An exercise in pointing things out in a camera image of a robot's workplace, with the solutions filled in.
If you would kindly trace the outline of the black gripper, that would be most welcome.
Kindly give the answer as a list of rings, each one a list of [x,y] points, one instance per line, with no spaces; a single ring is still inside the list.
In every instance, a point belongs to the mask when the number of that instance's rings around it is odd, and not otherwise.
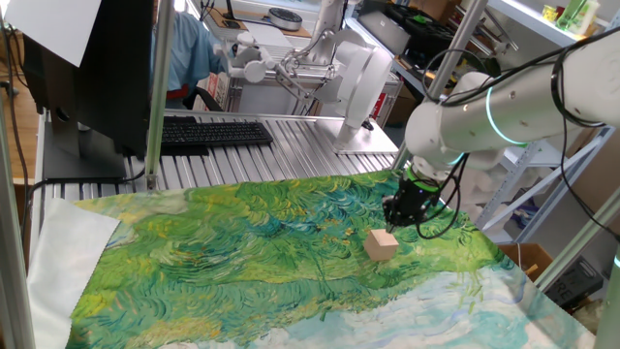
[[[437,185],[426,183],[424,180],[410,179],[403,175],[398,182],[398,189],[394,196],[382,199],[386,232],[392,233],[395,229],[420,223],[428,206],[437,193]]]

